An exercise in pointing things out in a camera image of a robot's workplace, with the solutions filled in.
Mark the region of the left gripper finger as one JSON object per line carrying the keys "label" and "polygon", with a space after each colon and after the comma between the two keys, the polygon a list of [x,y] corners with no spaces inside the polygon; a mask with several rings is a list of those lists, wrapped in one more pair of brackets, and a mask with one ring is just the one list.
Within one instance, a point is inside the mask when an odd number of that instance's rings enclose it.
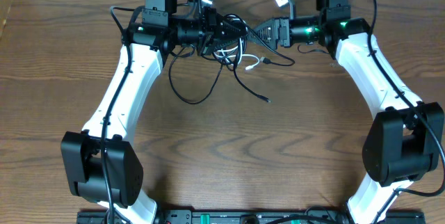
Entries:
{"label": "left gripper finger", "polygon": [[247,30],[243,22],[223,20],[218,25],[217,32],[222,36],[245,36]]}
{"label": "left gripper finger", "polygon": [[239,37],[231,38],[231,39],[222,39],[222,38],[212,38],[210,44],[210,52],[215,52],[220,49],[226,48],[230,45],[235,45],[239,42]]}

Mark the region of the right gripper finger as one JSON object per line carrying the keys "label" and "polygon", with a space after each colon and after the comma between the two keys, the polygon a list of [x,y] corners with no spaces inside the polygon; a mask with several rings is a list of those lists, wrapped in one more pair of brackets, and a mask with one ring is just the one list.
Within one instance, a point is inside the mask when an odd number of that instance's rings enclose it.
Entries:
{"label": "right gripper finger", "polygon": [[268,37],[268,36],[255,36],[253,34],[250,34],[248,36],[248,40],[250,42],[253,42],[258,45],[267,45],[271,49],[277,49],[277,41],[274,39],[274,37]]}
{"label": "right gripper finger", "polygon": [[253,32],[257,35],[277,35],[278,34],[278,18],[270,18],[266,21],[262,22],[255,28],[253,28]]}

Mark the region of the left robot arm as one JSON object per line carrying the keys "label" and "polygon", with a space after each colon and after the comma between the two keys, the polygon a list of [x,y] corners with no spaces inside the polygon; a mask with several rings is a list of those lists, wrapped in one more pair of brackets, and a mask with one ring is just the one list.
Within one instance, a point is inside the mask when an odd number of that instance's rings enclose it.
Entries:
{"label": "left robot arm", "polygon": [[143,191],[143,167],[134,151],[134,134],[149,90],[177,46],[208,56],[234,44],[245,33],[212,6],[213,0],[145,0],[119,25],[122,48],[106,93],[80,132],[67,132],[61,153],[70,192],[108,209],[105,223],[154,223],[157,203]]}

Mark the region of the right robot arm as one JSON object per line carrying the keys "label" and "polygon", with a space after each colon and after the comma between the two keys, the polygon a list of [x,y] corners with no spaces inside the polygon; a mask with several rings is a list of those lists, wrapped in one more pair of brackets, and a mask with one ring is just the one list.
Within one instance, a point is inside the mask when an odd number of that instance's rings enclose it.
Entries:
{"label": "right robot arm", "polygon": [[249,30],[271,51],[317,42],[353,79],[373,123],[362,148],[366,174],[337,223],[424,223],[420,211],[392,211],[402,193],[444,165],[444,111],[425,103],[398,77],[381,52],[373,23],[351,15],[348,0],[316,0],[314,16],[274,17]]}

